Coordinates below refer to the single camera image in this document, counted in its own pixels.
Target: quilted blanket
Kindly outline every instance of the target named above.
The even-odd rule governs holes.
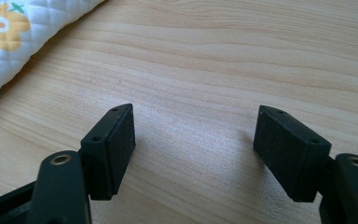
[[[0,88],[64,25],[103,0],[0,0]]]

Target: cartoon print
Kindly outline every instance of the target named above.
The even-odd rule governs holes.
[[[0,5],[0,49],[16,50],[21,45],[20,33],[28,31],[31,24],[25,16],[7,8],[7,4]]]

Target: wooden table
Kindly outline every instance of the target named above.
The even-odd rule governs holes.
[[[95,223],[318,223],[254,153],[257,110],[358,154],[358,0],[106,1],[0,90],[0,195],[126,103],[137,147]]]

